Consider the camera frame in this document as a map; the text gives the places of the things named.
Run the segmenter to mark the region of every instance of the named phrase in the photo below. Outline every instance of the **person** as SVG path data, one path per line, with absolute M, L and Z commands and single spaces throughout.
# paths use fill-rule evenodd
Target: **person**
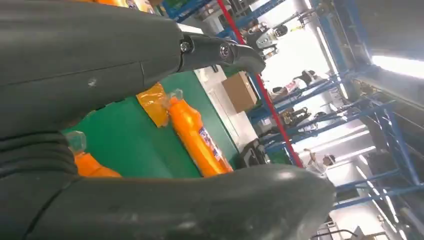
M 315 152 L 312 152 L 308 148 L 305 148 L 304 151 L 309 152 L 310 157 L 305 169 L 318 175 L 325 176 L 327 168 L 334 165 L 336 162 L 336 157 L 332 154 L 326 154 L 322 159 L 322 162 L 318 162 Z

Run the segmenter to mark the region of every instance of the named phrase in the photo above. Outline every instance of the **bottle label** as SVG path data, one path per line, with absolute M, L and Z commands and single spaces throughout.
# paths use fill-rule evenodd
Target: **bottle label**
M 200 128 L 199 134 L 203 141 L 206 143 L 206 145 L 209 146 L 210 150 L 212 150 L 213 155 L 215 156 L 216 160 L 221 161 L 223 159 L 221 150 L 218 148 L 218 146 L 214 143 L 212 140 L 211 135 L 209 135 L 209 132 L 204 128 Z

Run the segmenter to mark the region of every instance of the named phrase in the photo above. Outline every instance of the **cardboard box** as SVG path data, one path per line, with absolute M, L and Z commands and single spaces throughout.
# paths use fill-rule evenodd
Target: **cardboard box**
M 244 71 L 240 71 L 222 82 L 237 113 L 253 108 L 258 101 L 255 91 Z

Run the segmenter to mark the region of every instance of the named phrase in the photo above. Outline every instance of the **white wall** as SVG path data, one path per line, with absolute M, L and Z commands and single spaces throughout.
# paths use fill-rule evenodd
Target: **white wall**
M 259 0 L 255 2 L 251 5 L 252 10 L 267 1 Z M 267 23 L 270 27 L 278 25 L 297 11 L 294 3 L 293 0 L 287 0 L 258 20 Z M 300 24 L 297 20 L 292 20 L 286 26 L 290 31 Z M 266 60 L 266 68 L 262 72 L 262 79 L 265 81 L 267 89 L 288 84 L 305 69 L 314 70 L 317 73 L 326 73 L 330 69 L 318 39 L 308 27 L 284 35 L 279 39 L 277 47 L 280 52 Z
M 359 226 L 364 235 L 384 232 L 372 203 L 362 203 L 333 210 L 330 212 L 330 217 L 337 223 L 339 229 L 353 232 Z M 352 237 L 347 232 L 343 232 L 341 235 L 344 239 Z
M 366 134 L 365 131 L 368 131 L 366 126 L 360 120 L 354 120 L 322 132 L 317 137 L 309 137 L 305 140 L 299 141 L 293 145 L 293 148 L 297 153 L 299 153 L 300 158 L 305 164 L 307 164 L 310 159 L 309 155 L 305 155 L 303 151 L 305 148 L 311 149 L 315 152 L 316 159 L 318 161 L 321 161 L 326 154 L 332 154 L 338 158 L 372 146 L 372 138 L 370 134 Z

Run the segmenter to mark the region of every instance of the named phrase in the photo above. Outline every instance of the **red pole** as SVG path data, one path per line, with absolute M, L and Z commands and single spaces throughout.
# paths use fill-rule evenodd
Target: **red pole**
M 237 37 L 238 41 L 241 44 L 246 44 L 245 43 L 245 40 L 243 40 L 242 34 L 240 33 L 240 31 L 236 27 L 236 23 L 231 18 L 230 13 L 225 8 L 225 5 L 223 3 L 223 0 L 216 0 L 216 1 L 218 2 L 219 7 L 221 8 L 221 10 L 222 10 L 222 12 L 224 14 L 224 17 L 228 21 L 229 26 L 234 31 L 235 36 Z M 262 82 L 262 78 L 261 78 L 261 76 L 259 76 L 259 74 L 256 75 L 256 81 L 257 81 L 257 84 L 259 85 L 259 89 L 262 92 L 263 97 L 265 98 L 266 104 L 268 105 L 269 109 L 271 110 L 272 117 L 274 118 L 275 122 L 277 123 L 277 127 L 278 127 L 278 129 L 279 129 L 279 131 L 280 131 L 280 133 L 281 133 L 284 141 L 285 141 L 285 145 L 287 146 L 287 150 L 289 151 L 290 155 L 294 158 L 294 161 L 295 161 L 296 165 L 299 168 L 303 168 L 304 166 L 302 164 L 302 161 L 300 160 L 299 155 L 297 155 L 295 153 L 295 150 L 293 149 L 293 146 L 292 146 L 292 143 L 290 142 L 289 136 L 287 136 L 287 133 L 284 130 L 283 124 L 281 123 L 281 120 L 280 120 L 280 118 L 279 118 L 279 116 L 277 114 L 277 111 L 274 108 L 273 102 L 271 101 L 270 97 L 268 96 L 268 92 L 265 89 L 265 86 L 264 86 L 264 84 Z

